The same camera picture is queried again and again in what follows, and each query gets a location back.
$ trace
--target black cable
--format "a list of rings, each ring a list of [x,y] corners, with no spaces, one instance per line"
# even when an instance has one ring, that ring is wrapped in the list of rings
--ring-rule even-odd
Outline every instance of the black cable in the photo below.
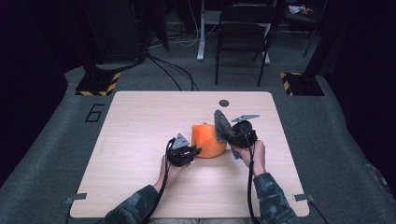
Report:
[[[151,217],[151,215],[154,213],[155,209],[157,208],[158,203],[161,200],[161,197],[163,196],[163,191],[165,190],[165,186],[166,186],[166,181],[168,180],[168,173],[169,173],[169,169],[171,167],[171,164],[168,165],[168,158],[167,158],[167,150],[169,148],[169,145],[171,145],[173,142],[175,142],[175,138],[172,138],[171,140],[169,140],[168,145],[166,145],[166,150],[165,150],[165,174],[163,177],[163,184],[161,185],[161,189],[160,192],[158,193],[157,199],[155,200],[154,205],[152,205],[151,210],[149,211],[149,213],[146,215],[145,219],[143,220],[143,224],[147,224],[149,223],[149,218]]]
[[[125,70],[131,69],[133,67],[138,66],[139,64],[141,64],[143,62],[143,59],[135,59],[134,60],[134,64],[130,64],[130,65],[126,65],[123,67],[118,67],[118,68],[113,68],[113,69],[103,69],[103,68],[98,68],[99,71],[105,71],[105,72],[114,72],[114,73],[119,73],[119,72],[123,72]]]
[[[155,60],[154,60],[151,56],[148,55],[148,58],[149,58],[150,60],[152,60],[155,64],[157,64],[157,66],[159,66],[159,67],[166,73],[166,75],[168,75],[168,76],[174,81],[174,83],[177,85],[178,89],[179,89],[180,91],[182,91],[182,89],[180,88],[180,86],[177,84],[177,82],[175,81],[175,79],[168,73],[168,71],[166,71],[162,66],[160,66],[157,62],[155,62]]]
[[[254,150],[251,149],[250,143],[248,141],[247,136],[245,135],[245,133],[237,128],[239,130],[239,132],[241,132],[242,135],[244,135],[245,139],[247,140],[247,145],[248,147],[248,151],[250,154],[250,163],[249,163],[249,167],[248,167],[248,179],[247,179],[247,207],[248,207],[248,211],[250,214],[250,218],[253,221],[254,224],[259,224],[259,220],[257,220],[257,218],[254,216],[254,211],[253,211],[253,206],[251,204],[251,187],[252,187],[252,181],[253,181],[253,165],[254,165]]]
[[[157,57],[154,57],[154,56],[150,56],[150,57],[151,57],[152,59],[154,59],[154,60],[159,61],[160,63],[164,63],[164,64],[170,66],[171,68],[177,70],[181,75],[183,75],[184,77],[188,78],[188,79],[191,81],[191,91],[194,91],[194,86],[195,86],[195,88],[196,88],[197,90],[199,90],[199,89],[198,89],[198,86],[196,85],[196,83],[195,83],[195,81],[194,81],[194,79],[193,79],[193,77],[192,77],[192,75],[191,75],[186,69],[184,69],[184,68],[182,68],[182,67],[180,67],[180,66],[178,66],[178,65],[176,65],[176,64],[169,63],[169,62],[167,62],[167,61],[164,61],[164,60],[162,60],[162,59],[159,59],[159,58],[157,58]]]
[[[326,220],[326,217],[323,216],[323,214],[319,211],[319,209],[312,203],[312,202],[308,202],[309,204],[312,205],[312,207],[315,208],[315,210],[317,210],[317,212],[319,213],[319,215],[322,217],[324,223],[329,224],[329,222]]]

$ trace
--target black stand base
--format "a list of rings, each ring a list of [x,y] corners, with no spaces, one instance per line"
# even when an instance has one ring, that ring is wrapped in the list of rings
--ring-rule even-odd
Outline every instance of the black stand base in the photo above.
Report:
[[[307,78],[300,73],[281,73],[280,76],[287,95],[324,96],[314,77]]]
[[[119,77],[120,73],[114,71],[98,69],[94,74],[87,72],[76,87],[76,95],[109,95]]]

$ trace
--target gray carpet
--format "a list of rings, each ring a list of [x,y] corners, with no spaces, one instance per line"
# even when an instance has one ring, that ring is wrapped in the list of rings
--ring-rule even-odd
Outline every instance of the gray carpet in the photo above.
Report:
[[[196,61],[198,43],[191,47],[170,45],[149,50],[152,56],[189,71],[200,91],[269,91],[290,145],[306,194],[329,223],[395,223],[396,203],[372,177],[369,162],[347,131],[342,110],[324,77],[318,82],[325,96],[288,96],[279,73],[303,72],[318,43],[315,39],[304,58],[307,39],[300,35],[277,34],[270,50],[271,64],[265,66],[262,86],[257,87],[259,68],[220,68],[215,79],[216,41],[206,41],[205,60]],[[239,58],[233,66],[243,59]],[[105,67],[117,67],[111,64]],[[165,67],[183,91],[191,82]],[[0,223],[65,223],[67,196],[73,195],[84,175],[96,139],[106,118],[114,92],[109,96],[76,96],[75,88],[84,75],[82,68],[65,74],[68,90],[43,132],[0,189]],[[175,83],[152,61],[121,73],[115,91],[178,91]],[[98,122],[84,122],[93,105],[103,113]],[[94,223],[95,218],[69,223]],[[310,207],[303,223],[324,223]]]

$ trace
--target dark background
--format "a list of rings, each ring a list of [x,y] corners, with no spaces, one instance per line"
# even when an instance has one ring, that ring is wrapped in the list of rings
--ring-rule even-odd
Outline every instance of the dark background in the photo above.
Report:
[[[390,0],[332,1],[321,31],[326,36],[327,29],[347,23],[344,42],[332,56],[336,60],[325,77],[343,108],[350,133],[396,194],[396,18],[391,4]],[[1,5],[3,184],[62,101],[67,86],[64,73],[82,66],[60,11],[66,11],[76,25],[91,60],[101,63],[101,58],[77,0],[5,0]],[[346,11],[345,17],[332,20],[340,8]]]

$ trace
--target black handheld device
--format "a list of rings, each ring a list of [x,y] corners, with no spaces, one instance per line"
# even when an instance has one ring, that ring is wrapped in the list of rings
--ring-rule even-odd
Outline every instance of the black handheld device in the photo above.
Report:
[[[251,147],[257,141],[256,131],[247,120],[237,122],[233,126],[234,136],[230,137],[230,145],[235,147]]]
[[[196,146],[189,147],[189,141],[181,135],[169,141],[170,146],[166,148],[166,157],[172,165],[183,166],[194,160],[195,156],[201,152]]]

